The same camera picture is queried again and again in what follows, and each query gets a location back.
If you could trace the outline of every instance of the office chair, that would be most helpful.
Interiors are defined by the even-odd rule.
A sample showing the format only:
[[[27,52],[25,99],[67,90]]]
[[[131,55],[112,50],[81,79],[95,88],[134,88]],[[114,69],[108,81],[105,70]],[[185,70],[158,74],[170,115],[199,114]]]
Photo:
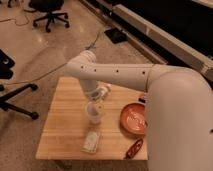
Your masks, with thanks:
[[[7,3],[7,7],[8,8],[11,8],[11,2],[12,2],[12,0],[8,0],[8,3]]]
[[[47,19],[46,32],[48,33],[51,32],[49,28],[50,23],[55,23],[55,20],[65,22],[65,27],[69,28],[70,24],[67,20],[65,20],[68,19],[67,13],[53,13],[56,10],[60,10],[63,4],[64,0],[31,0],[29,3],[29,7],[34,8],[37,11],[46,13],[45,16],[35,19],[33,21],[33,26],[37,27],[37,21]]]
[[[7,6],[8,6],[8,8],[11,8],[11,1],[12,0],[8,0],[8,3],[7,3]]]
[[[0,50],[0,79],[10,79],[13,76],[13,72],[11,68],[15,65],[15,62],[9,58],[2,50]],[[31,119],[35,120],[38,119],[39,115],[36,112],[29,112],[25,109],[19,108],[15,105],[12,105],[7,102],[7,100],[11,99],[12,97],[16,96],[17,94],[21,93],[22,91],[31,88],[33,91],[38,89],[36,84],[27,84],[23,87],[20,87],[12,92],[9,92],[3,96],[0,96],[0,108],[4,111],[8,109],[23,113],[27,116],[30,116]],[[4,86],[0,85],[0,91],[4,91]]]

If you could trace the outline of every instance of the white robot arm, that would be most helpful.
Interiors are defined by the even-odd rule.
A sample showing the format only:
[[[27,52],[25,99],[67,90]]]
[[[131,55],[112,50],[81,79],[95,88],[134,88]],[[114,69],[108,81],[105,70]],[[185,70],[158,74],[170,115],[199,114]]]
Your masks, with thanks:
[[[150,171],[213,171],[213,93],[197,72],[153,64],[96,64],[91,51],[68,63],[90,100],[97,81],[147,92]]]

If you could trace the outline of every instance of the small red item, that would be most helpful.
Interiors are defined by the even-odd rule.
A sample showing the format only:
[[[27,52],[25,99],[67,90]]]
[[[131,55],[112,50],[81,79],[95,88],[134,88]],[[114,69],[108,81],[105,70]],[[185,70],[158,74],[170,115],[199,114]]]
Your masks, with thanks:
[[[132,159],[137,153],[138,151],[141,149],[143,145],[143,139],[139,139],[137,140],[130,148],[129,150],[126,152],[126,156],[124,159]]]
[[[145,106],[139,103],[126,105],[120,115],[120,122],[124,129],[135,135],[144,135],[146,121],[144,118]]]

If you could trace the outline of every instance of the wire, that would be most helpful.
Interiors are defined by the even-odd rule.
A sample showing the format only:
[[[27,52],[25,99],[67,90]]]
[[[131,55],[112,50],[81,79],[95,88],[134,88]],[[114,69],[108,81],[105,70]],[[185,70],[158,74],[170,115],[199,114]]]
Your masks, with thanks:
[[[8,18],[8,19],[0,20],[0,23],[8,22],[8,21],[12,21],[13,20],[16,26],[18,26],[18,27],[25,26],[25,25],[30,23],[30,20],[28,19],[26,13],[24,13],[24,16],[25,16],[26,22],[23,23],[23,24],[19,24],[17,19],[15,19],[15,18]]]
[[[2,84],[2,85],[4,86],[4,85],[26,84],[26,83],[36,82],[36,81],[39,81],[39,80],[41,80],[42,78],[44,78],[44,77],[46,77],[46,76],[48,76],[48,75],[50,75],[50,74],[52,74],[52,73],[54,73],[54,72],[56,72],[57,70],[63,68],[66,64],[67,64],[67,62],[64,63],[64,64],[62,64],[62,65],[59,65],[58,67],[56,67],[56,68],[50,70],[49,72],[47,72],[47,73],[41,75],[40,77],[35,78],[35,79],[32,79],[32,80],[20,81],[20,82],[13,82],[13,83],[5,83],[5,84]]]
[[[92,43],[90,43],[89,46],[86,46],[86,47],[85,47],[86,50],[90,50],[90,49],[95,48],[95,44],[97,43],[97,41],[98,41],[98,39],[100,38],[101,34],[104,33],[105,28],[108,26],[108,24],[109,24],[109,22],[110,22],[110,19],[111,19],[110,17],[112,16],[112,13],[113,13],[113,9],[110,11],[109,17],[107,18],[107,20],[106,20],[105,25],[103,26],[103,28],[101,28],[101,29],[98,31],[95,40],[94,40]]]

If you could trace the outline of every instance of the table top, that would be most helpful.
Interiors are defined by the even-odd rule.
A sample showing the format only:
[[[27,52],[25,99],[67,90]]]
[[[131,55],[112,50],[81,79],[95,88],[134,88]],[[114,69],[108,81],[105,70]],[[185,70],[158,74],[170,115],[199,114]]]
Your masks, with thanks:
[[[37,159],[53,160],[122,160],[137,140],[130,137],[119,124],[122,108],[136,102],[140,92],[112,85],[104,101],[105,115],[101,124],[92,125],[85,112],[87,100],[77,79],[61,77],[48,113],[37,149]],[[83,152],[83,144],[90,130],[101,132],[97,152]],[[147,143],[134,157],[147,160]]]
[[[213,0],[192,0],[192,1],[204,5],[206,7],[213,8]]]

